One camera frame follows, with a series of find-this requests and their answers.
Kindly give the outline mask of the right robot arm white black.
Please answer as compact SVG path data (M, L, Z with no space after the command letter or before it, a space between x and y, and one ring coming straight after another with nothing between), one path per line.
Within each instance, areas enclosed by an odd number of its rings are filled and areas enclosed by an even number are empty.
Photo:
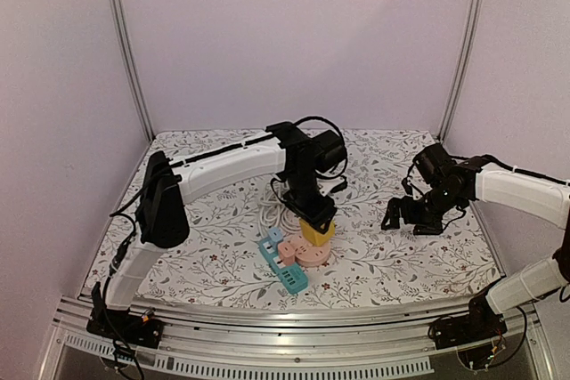
M444 215L464 210L472 201L494 203L543 219L565 232L554 255L501 279L483 292L482 306L461 321L460 332L478 341L493 329L499 315L520 304L535 301L569 285L569 183L544 174L508 166L491 155L454 158L439 144L432 144L413 160L430 190L420 198L403 180L406 195L391 198L382 230L411 225L415 235L440 235Z

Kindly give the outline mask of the pink USB charger plug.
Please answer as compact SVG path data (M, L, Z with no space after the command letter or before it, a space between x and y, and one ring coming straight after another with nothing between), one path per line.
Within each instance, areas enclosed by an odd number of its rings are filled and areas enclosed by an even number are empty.
M284 266L291 266L296 263L296 247L289 241L282 241L277 246L278 255Z

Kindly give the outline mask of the teal power strip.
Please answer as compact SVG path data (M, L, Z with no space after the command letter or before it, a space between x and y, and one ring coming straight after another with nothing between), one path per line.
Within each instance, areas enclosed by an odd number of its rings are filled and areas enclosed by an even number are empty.
M288 293L297 295L307 289L308 277L296 262L287 265L281 259L279 253L279 245L281 244L285 244L283 239L278 240L276 237L266 237L258 242L258 249Z

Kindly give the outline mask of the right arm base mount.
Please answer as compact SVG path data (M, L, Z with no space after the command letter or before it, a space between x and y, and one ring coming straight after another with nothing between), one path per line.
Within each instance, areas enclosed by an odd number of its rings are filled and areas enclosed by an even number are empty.
M501 336L508 331L506 322L486 301L487 289L477 293L468 302L468 313L451 317L442 316L428 327L427 336L436 349L471 344Z

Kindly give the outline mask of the pink round power socket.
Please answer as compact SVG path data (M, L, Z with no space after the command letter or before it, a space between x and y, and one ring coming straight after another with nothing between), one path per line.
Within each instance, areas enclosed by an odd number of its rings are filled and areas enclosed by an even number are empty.
M330 258L330 242L322 246L316 246L301 235L287 238L287 243L293 249L295 262L302 267L317 268L326 263Z

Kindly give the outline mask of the blue USB charger plug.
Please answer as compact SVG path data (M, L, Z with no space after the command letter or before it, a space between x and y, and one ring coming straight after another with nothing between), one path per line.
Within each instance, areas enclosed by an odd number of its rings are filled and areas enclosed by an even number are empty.
M267 231L267 237L274 246L278 246L283 241L283 234L278 227L270 228Z

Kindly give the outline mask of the yellow cube socket adapter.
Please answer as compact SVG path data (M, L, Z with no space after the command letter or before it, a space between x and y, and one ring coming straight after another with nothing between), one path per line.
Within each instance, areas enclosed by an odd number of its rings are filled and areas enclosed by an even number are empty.
M325 232L319 232L314 229L305 220L299 220L301 234L309 243L316 247L322 247L330 241L335 233L335 223L331 222L329 228Z

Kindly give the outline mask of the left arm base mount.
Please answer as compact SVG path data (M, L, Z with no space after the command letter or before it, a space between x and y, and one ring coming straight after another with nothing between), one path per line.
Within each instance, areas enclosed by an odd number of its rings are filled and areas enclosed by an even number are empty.
M86 331L92 335L116 340L122 344L158 349L164 323L149 309L143 314L112 310L105 303L107 284L97 282L91 291L93 309Z

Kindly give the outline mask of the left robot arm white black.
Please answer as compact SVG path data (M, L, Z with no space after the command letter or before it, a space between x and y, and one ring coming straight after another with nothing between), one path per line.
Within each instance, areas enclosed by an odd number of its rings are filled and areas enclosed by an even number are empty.
M103 330L114 339L132 332L133 322L123 311L160 256L189 237L186 206L215 190L272 174L288 187L279 200L289 211L316 233L331 230L337 209L319 184L343 177L346 143L336 125L310 136L300 129L305 122L269 125L256 136L188 158L168 158L162 151L151 155L141 188L111 213L128 220L132 230L99 293L104 307L96 319Z

